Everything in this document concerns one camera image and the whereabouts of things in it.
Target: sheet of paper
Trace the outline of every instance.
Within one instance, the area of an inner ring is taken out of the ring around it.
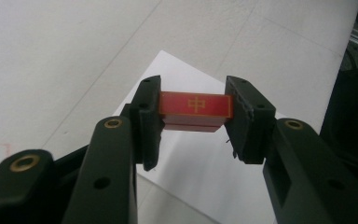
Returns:
[[[131,102],[140,81],[155,75],[161,75],[163,91],[225,90],[224,83],[161,51],[115,115]],[[216,133],[163,131],[158,166],[145,172],[138,165],[138,174],[219,223],[273,223],[263,166],[234,160],[227,140],[224,127]]]

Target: red block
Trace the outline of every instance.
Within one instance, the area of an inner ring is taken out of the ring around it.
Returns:
[[[165,129],[213,133],[232,119],[230,95],[162,91],[159,114]]]

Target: gold logo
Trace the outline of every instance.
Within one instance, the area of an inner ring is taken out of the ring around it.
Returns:
[[[194,112],[199,113],[199,108],[205,108],[205,101],[199,100],[199,97],[196,96],[194,100],[188,100],[187,101],[188,107],[194,107]]]

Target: tile floor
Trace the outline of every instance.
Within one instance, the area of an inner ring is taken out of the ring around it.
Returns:
[[[59,158],[86,145],[161,49],[221,81],[251,80],[283,114],[319,130],[357,7],[358,0],[1,0],[0,160],[26,148]],[[322,100],[304,104],[310,92]],[[139,223],[214,223],[141,177],[138,185]]]

